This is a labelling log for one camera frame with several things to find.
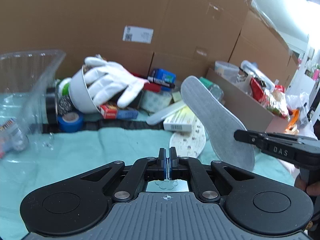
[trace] ceiling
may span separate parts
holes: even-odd
[[[308,42],[308,33],[294,21],[288,7],[292,11],[296,11],[299,17],[303,17],[304,12],[299,12],[295,9],[295,3],[290,3],[288,0],[255,0],[259,9],[262,10],[274,23],[277,30],[287,33],[301,41]]]
[[[316,5],[318,15],[320,15],[320,0],[312,1],[312,5]],[[314,14],[310,11],[310,3],[306,0],[255,0],[259,9],[262,10],[274,23],[277,30],[284,33],[287,43],[290,38],[291,43],[304,44],[298,46],[302,50],[308,43],[310,15]]]

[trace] tape roll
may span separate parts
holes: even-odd
[[[47,112],[48,124],[57,124],[58,95],[55,87],[47,88],[45,95],[45,109]]]
[[[83,114],[70,112],[64,116],[58,116],[59,128],[64,132],[77,132],[83,126]]]
[[[76,109],[71,102],[69,95],[62,96],[58,103],[58,115],[63,116],[67,113],[74,112]]]
[[[58,96],[61,98],[64,95],[69,94],[69,85],[72,78],[65,78],[61,81],[61,83],[58,86]]]

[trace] hand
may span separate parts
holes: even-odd
[[[95,106],[100,106],[124,90],[117,105],[127,107],[143,89],[145,79],[129,73],[122,65],[116,62],[105,61],[96,57],[87,57],[84,60],[88,66],[93,66],[86,74],[84,81]]]
[[[311,184],[307,187],[306,183],[301,179],[300,175],[296,178],[294,186],[307,192],[309,196],[319,196],[320,195],[320,181]]]

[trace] metal screw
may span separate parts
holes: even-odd
[[[212,191],[212,190],[207,190],[207,191],[202,193],[202,196],[204,198],[213,199],[213,198],[216,198],[218,196],[218,193],[216,193],[215,191]]]
[[[117,199],[126,199],[126,198],[130,197],[130,193],[126,192],[126,191],[118,191],[115,193],[115,197]]]

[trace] gray ribbed surface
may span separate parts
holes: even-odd
[[[65,240],[258,240],[231,223],[217,204],[199,202],[192,192],[140,193],[136,200],[117,203],[98,226]],[[29,234],[25,240],[56,240]],[[304,233],[277,240],[307,240]]]
[[[236,130],[246,130],[243,123],[194,76],[183,81],[180,93],[183,101],[206,128],[212,149],[219,159],[252,171],[255,163],[253,146],[238,142],[233,137]]]

